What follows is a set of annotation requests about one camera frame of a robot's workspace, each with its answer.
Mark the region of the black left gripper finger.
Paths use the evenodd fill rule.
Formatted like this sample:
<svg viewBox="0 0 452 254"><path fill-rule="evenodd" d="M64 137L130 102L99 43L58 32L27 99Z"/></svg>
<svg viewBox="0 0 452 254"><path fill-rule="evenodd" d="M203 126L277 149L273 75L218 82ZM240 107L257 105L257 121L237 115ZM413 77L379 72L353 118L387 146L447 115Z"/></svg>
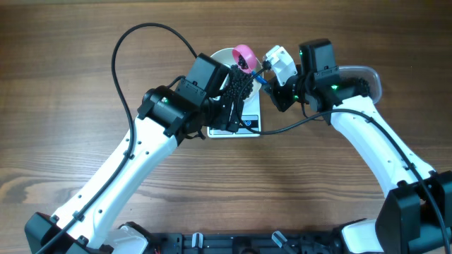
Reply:
<svg viewBox="0 0 452 254"><path fill-rule="evenodd" d="M242 117L242 112L244 108L244 101L241 99L238 99L235 103L236 106L236 113L237 113L237 130L239 130L240 127L240 120Z"/></svg>
<svg viewBox="0 0 452 254"><path fill-rule="evenodd" d="M230 115L228 116L227 120L227 127L226 130L231 133L237 132L237 113L236 113L236 106L233 100L229 102L229 110Z"/></svg>

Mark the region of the white kitchen scale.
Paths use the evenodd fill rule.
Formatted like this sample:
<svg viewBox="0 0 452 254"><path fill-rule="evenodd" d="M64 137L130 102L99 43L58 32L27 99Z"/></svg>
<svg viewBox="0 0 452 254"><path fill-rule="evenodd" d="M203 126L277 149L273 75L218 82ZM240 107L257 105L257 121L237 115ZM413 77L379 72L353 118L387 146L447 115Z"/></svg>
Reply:
<svg viewBox="0 0 452 254"><path fill-rule="evenodd" d="M261 130L261 105L260 94L254 95L249 101L244 103L242 112L242 121L255 131ZM245 127L240 126L236 133L221 131L213 128L207 128L209 138L255 138L259 134L248 131Z"/></svg>

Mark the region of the white bowl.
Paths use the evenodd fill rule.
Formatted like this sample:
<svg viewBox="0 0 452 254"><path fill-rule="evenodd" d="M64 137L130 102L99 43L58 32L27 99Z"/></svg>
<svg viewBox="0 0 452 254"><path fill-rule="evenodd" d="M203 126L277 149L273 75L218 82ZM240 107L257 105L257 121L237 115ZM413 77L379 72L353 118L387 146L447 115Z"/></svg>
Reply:
<svg viewBox="0 0 452 254"><path fill-rule="evenodd" d="M234 58L232 56L232 50L233 48L225 48L225 49L221 49L217 52L215 52L214 54L212 54L210 57L214 60L216 60L217 62L227 66L228 68L231 68L232 65L235 65L236 63L234 62ZM262 69L262 65L261 62L256 58L257 62L256 62L256 67L253 69L253 71L259 71L260 69ZM226 88L228 86L228 83L230 81L230 77L229 75L227 75L225 81L223 81L223 84L221 85L220 89L223 90L224 88ZM259 94L259 90L261 89L261 84L260 82L257 81L257 79L255 79L252 83L253 87L252 87L252 91L250 93L250 95L244 100L245 102L250 102L255 95Z"/></svg>

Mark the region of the pink scoop with blue handle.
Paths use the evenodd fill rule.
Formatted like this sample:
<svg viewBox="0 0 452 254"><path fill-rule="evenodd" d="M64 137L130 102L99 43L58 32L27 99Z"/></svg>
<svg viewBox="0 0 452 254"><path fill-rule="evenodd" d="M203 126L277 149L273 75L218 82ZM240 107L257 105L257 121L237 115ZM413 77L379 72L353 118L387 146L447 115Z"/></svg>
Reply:
<svg viewBox="0 0 452 254"><path fill-rule="evenodd" d="M259 71L254 71L255 67L257 67L257 58L255 53L251 50L251 48L245 44L237 45L232 49L232 57L234 62L237 64L237 68L245 73L251 74L245 81L248 83L251 81L251 78L257 79L257 81L262 85L267 85L268 81L261 77L262 72L270 69L271 64L268 61L263 61L262 68Z"/></svg>

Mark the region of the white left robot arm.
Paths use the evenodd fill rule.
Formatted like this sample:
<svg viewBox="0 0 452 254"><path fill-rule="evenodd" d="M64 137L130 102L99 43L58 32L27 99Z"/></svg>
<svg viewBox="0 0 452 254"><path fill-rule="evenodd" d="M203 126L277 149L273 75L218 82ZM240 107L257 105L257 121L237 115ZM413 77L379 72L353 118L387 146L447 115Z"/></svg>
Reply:
<svg viewBox="0 0 452 254"><path fill-rule="evenodd" d="M224 108L216 99L230 68L199 54L172 90L160 86L143 97L118 147L75 196L53 214L35 213L25 225L32 253L145 253L151 241L135 225L118 229L117 216L150 172L183 140L202 137Z"/></svg>

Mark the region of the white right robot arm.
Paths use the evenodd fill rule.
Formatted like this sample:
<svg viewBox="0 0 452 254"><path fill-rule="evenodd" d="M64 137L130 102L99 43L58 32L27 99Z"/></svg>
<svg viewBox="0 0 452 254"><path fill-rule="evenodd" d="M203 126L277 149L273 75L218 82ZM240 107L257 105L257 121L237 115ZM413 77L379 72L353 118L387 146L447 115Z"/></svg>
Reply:
<svg viewBox="0 0 452 254"><path fill-rule="evenodd" d="M345 225L345 253L451 252L451 173L420 159L376 109L379 74L367 66L339 66L327 39L305 42L296 64L281 46L264 61L274 73L266 92L280 111L308 105L356 149L385 197L376 219Z"/></svg>

